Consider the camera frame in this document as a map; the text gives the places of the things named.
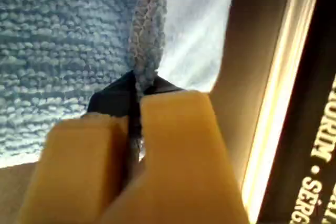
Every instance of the light blue cloth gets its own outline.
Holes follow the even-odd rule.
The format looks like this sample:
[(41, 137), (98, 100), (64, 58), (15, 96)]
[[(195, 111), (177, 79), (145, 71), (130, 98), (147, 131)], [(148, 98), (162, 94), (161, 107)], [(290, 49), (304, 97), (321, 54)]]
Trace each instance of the light blue cloth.
[(55, 122), (83, 114), (94, 91), (127, 71), (148, 86), (164, 3), (0, 0), (0, 167), (36, 160)]
[(160, 76), (209, 91), (230, 2), (0, 0), (0, 167), (36, 161), (55, 122), (129, 70), (147, 87), (162, 54)]

